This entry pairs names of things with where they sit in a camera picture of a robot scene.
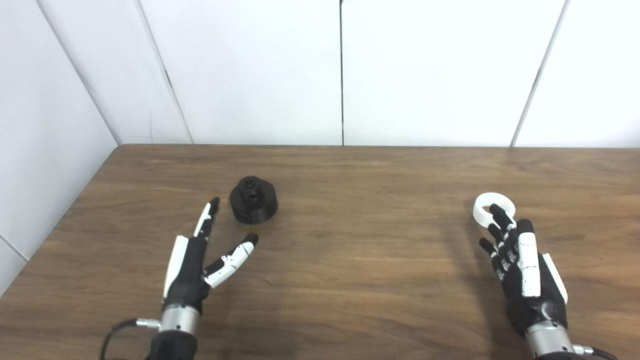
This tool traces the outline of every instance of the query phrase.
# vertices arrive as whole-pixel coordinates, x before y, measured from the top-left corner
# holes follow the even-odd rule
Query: black knob
[[[262,224],[278,211],[275,188],[257,176],[242,178],[231,191],[229,203],[236,220],[243,224]]]

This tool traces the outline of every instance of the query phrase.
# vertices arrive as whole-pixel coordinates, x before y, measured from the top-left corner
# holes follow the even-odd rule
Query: white finger segment
[[[204,206],[204,210],[202,210],[202,214],[200,214],[200,218],[198,219],[198,225],[196,225],[195,231],[193,231],[193,236],[198,236],[200,233],[200,228],[202,227],[202,223],[204,220],[211,219],[211,215],[209,215],[209,210],[211,210],[211,204],[207,203]]]
[[[184,260],[184,253],[187,252],[188,243],[189,238],[185,238],[182,235],[175,237],[175,243],[173,243],[173,250],[171,252],[171,257],[169,258],[169,265],[166,267],[163,298],[166,298],[166,294],[169,292],[169,287],[180,272],[182,261]]]
[[[560,277],[560,273],[556,269],[556,264],[554,264],[554,261],[553,259],[551,259],[551,255],[549,254],[542,254],[542,258],[545,260],[545,263],[549,268],[549,272],[551,273],[551,276],[554,278],[554,282],[556,283],[558,291],[560,291],[560,295],[562,295],[562,298],[564,299],[564,303],[566,304],[569,301],[569,294],[567,294],[566,288],[564,287],[564,283],[562,282],[562,278]]]
[[[522,271],[522,296],[540,296],[540,268],[538,264],[538,246],[534,233],[522,233],[518,236],[520,260],[518,266]]]

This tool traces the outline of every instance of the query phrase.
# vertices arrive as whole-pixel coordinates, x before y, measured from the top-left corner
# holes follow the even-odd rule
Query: wooden table
[[[227,201],[250,174],[280,202],[257,227]],[[0,299],[1,356],[95,359],[111,324],[157,318],[175,235],[219,195],[208,260],[260,242],[205,301],[198,359],[529,359],[477,246],[487,191],[553,255],[572,340],[637,358],[639,150],[204,145],[111,155]],[[110,354],[144,356],[136,334]]]

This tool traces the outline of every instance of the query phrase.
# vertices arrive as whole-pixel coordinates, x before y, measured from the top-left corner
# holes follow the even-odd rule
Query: black cylindrical part
[[[242,178],[229,195],[236,220],[243,224],[262,224],[275,215],[278,199],[273,185],[257,176]]]

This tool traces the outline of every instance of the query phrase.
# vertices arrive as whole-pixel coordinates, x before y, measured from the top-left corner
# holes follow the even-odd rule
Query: silver metal cylinder
[[[162,313],[160,331],[177,330],[196,334],[200,313],[191,306],[174,305]]]
[[[551,352],[574,352],[566,329],[559,323],[539,322],[530,326],[524,335],[534,358]]]

